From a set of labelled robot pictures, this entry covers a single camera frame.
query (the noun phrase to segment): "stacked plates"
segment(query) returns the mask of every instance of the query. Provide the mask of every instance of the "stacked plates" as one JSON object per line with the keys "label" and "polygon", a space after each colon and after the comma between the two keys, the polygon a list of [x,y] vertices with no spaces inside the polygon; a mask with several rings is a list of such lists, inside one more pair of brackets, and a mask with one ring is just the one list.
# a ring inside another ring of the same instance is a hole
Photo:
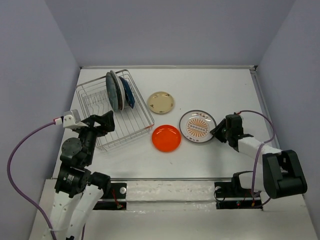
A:
{"label": "stacked plates", "polygon": [[110,105],[113,111],[122,111],[128,104],[132,109],[135,106],[135,98],[129,83],[111,70],[105,75],[105,85]]}

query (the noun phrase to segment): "screw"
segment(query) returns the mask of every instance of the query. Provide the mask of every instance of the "screw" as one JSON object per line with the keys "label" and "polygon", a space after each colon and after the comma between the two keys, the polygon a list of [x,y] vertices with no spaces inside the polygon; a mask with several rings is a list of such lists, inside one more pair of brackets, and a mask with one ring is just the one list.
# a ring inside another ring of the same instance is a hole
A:
{"label": "screw", "polygon": [[124,186],[120,188],[121,194],[126,194],[126,192],[127,192],[127,189]]}

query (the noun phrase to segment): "white plate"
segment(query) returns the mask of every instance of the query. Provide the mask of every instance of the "white plate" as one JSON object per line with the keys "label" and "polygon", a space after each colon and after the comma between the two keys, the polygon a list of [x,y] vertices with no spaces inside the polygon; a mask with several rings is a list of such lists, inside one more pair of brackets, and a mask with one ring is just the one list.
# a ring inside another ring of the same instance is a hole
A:
{"label": "white plate", "polygon": [[179,128],[182,135],[193,143],[205,143],[213,138],[210,131],[217,126],[215,119],[207,112],[192,110],[180,119]]}
{"label": "white plate", "polygon": [[108,99],[113,111],[119,111],[118,94],[117,94],[117,81],[112,77],[110,72],[105,75],[105,86],[108,94]]}
{"label": "white plate", "polygon": [[122,111],[123,109],[125,109],[125,103],[126,103],[125,88],[124,88],[124,85],[122,84],[121,79],[118,77],[118,75],[113,70],[111,70],[110,73],[112,76],[116,77],[116,81],[118,82],[118,86],[119,86],[120,93],[121,93],[121,99],[122,99],[122,107],[119,108],[119,110]]}

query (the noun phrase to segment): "dish rack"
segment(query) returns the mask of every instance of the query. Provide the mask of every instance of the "dish rack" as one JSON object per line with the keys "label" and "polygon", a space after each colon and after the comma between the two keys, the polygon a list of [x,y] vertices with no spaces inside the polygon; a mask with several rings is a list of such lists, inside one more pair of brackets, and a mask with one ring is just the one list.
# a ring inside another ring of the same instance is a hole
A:
{"label": "dish rack", "polygon": [[[155,125],[155,120],[129,71],[124,69],[117,71],[116,74],[129,83],[135,104],[131,108],[126,102],[124,110],[113,112],[114,131],[99,137],[95,144],[103,151],[147,134]],[[76,94],[85,118],[93,114],[100,116],[113,110],[108,99],[106,76],[77,85]]]}

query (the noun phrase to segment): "orange pattern on plate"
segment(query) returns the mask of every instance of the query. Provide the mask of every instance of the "orange pattern on plate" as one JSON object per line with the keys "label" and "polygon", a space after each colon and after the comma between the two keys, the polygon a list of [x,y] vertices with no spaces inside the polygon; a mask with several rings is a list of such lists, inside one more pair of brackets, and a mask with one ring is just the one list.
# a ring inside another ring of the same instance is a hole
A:
{"label": "orange pattern on plate", "polygon": [[209,132],[209,126],[201,118],[190,119],[186,124],[187,132],[195,138],[203,138]]}

